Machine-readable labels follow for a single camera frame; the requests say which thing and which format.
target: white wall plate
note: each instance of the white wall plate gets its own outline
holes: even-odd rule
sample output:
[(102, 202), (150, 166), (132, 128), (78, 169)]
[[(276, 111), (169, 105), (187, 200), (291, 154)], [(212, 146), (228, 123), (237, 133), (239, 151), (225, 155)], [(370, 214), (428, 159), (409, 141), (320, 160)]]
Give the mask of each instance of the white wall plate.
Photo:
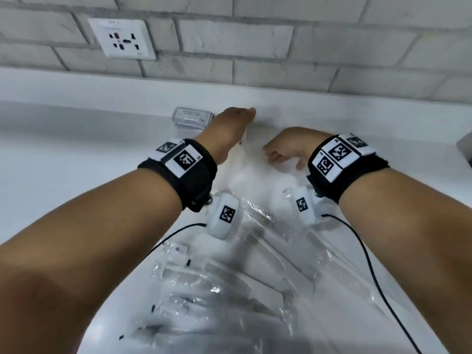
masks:
[(143, 20), (89, 18), (89, 23), (107, 57), (156, 59), (156, 53)]

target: electrical outlet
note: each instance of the electrical outlet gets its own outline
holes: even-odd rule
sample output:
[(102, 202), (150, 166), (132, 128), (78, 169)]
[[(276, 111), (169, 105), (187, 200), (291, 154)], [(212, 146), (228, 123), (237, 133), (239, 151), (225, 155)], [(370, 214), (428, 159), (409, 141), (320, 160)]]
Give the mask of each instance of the electrical outlet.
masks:
[(143, 20), (89, 18), (89, 23), (107, 57), (156, 59), (156, 53)]

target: forearm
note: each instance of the forearm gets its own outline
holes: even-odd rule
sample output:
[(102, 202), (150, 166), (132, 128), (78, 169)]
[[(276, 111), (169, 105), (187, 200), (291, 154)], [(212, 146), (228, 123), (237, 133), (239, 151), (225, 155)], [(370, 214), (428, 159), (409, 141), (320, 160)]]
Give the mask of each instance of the forearm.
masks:
[(158, 174), (135, 170), (56, 208), (0, 247), (0, 262), (100, 304), (182, 210)]
[(470, 353), (472, 210), (385, 169), (356, 180), (342, 212), (453, 353)]

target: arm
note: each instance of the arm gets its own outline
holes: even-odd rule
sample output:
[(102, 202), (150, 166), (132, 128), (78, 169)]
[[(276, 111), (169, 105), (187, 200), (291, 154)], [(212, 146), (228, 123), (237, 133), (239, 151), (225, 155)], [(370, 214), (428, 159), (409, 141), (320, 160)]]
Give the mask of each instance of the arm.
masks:
[[(254, 116), (254, 109), (229, 108), (196, 140), (221, 164)], [(181, 210), (162, 177), (138, 169), (56, 208), (0, 246), (0, 353), (71, 352)]]
[[(264, 151), (301, 170), (329, 136), (288, 128)], [(472, 352), (472, 209), (393, 169), (357, 179), (339, 206), (447, 349)]]

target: wrist strap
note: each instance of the wrist strap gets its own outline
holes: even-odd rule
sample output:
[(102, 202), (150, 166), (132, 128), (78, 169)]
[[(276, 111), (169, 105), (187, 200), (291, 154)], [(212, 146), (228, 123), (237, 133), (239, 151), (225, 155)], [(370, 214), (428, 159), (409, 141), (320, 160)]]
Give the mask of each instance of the wrist strap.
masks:
[(322, 142), (310, 157), (308, 181), (322, 196), (339, 203), (344, 191), (361, 176), (390, 167), (354, 134), (334, 135)]
[(218, 170), (210, 153), (194, 139), (171, 139), (156, 149), (138, 168), (161, 175), (186, 207), (199, 212), (206, 203)]

